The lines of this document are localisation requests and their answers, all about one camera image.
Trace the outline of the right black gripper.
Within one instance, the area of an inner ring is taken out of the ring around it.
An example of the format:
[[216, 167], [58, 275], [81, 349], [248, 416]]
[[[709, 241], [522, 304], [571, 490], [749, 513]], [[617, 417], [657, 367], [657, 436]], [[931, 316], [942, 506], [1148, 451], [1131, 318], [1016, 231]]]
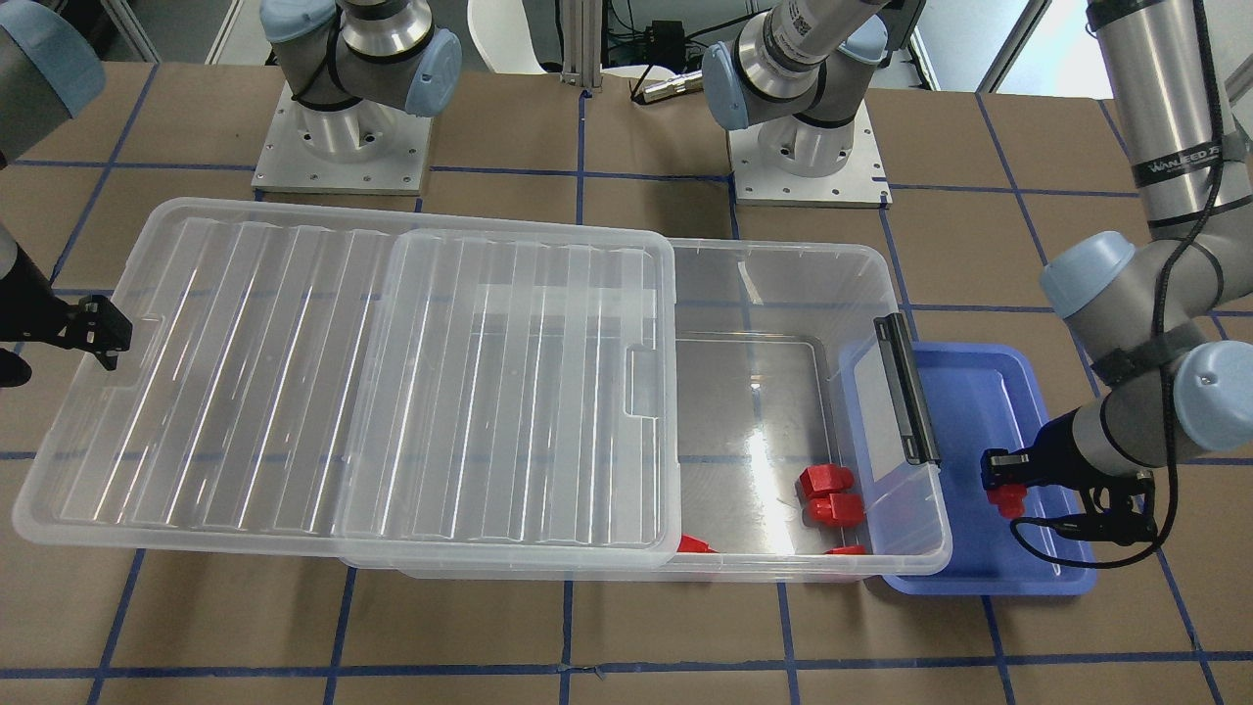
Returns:
[[48, 277], [23, 245], [1, 228], [1, 339], [34, 341], [91, 354], [103, 369], [117, 371], [132, 346], [132, 321], [108, 296], [85, 296], [74, 304], [54, 294]]

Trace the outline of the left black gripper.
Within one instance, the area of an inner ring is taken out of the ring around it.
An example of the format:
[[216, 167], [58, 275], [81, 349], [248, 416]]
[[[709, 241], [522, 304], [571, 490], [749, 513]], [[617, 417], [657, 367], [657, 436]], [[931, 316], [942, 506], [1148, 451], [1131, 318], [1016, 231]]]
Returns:
[[984, 490], [1001, 485], [1026, 486], [1029, 470], [1042, 485], [1079, 490], [1146, 478], [1155, 467], [1121, 450], [1100, 411], [1070, 411], [1048, 421], [1032, 443], [1016, 452], [989, 447], [981, 455]]

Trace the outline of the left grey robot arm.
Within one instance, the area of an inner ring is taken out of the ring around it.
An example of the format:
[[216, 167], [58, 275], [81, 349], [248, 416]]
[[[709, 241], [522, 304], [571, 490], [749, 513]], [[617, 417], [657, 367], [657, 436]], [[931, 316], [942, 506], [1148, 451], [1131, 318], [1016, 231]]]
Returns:
[[[843, 130], [883, 58], [877, 1], [781, 1], [702, 59], [717, 124]], [[1133, 477], [1250, 442], [1250, 347], [1195, 318], [1250, 296], [1247, 148], [1215, 75], [1200, 1], [1085, 9], [1121, 116], [1149, 244], [1115, 230], [1048, 264], [1048, 302], [1108, 393], [1053, 419], [1032, 446], [990, 451], [989, 485]]]

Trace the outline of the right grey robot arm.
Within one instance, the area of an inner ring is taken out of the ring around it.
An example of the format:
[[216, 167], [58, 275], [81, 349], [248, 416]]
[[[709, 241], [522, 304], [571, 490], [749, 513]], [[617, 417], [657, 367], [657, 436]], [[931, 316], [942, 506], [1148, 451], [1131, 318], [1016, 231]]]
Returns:
[[[292, 98], [311, 113], [365, 101], [408, 116], [437, 116], [450, 103], [462, 50], [425, 1], [264, 1], [264, 40]], [[36, 1], [1, 8], [3, 164], [80, 116], [107, 86], [107, 71], [76, 28]], [[133, 326], [107, 296], [68, 303], [31, 255], [3, 233], [3, 344], [81, 351], [117, 369]]]

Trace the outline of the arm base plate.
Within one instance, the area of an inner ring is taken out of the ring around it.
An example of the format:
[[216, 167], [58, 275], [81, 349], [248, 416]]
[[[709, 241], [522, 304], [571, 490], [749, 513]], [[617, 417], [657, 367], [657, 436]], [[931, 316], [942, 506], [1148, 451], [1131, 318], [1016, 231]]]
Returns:
[[362, 100], [315, 111], [284, 85], [256, 158], [252, 187], [269, 195], [420, 197], [432, 116]]
[[870, 110], [818, 128], [781, 116], [725, 134], [739, 204], [886, 209], [893, 204]]

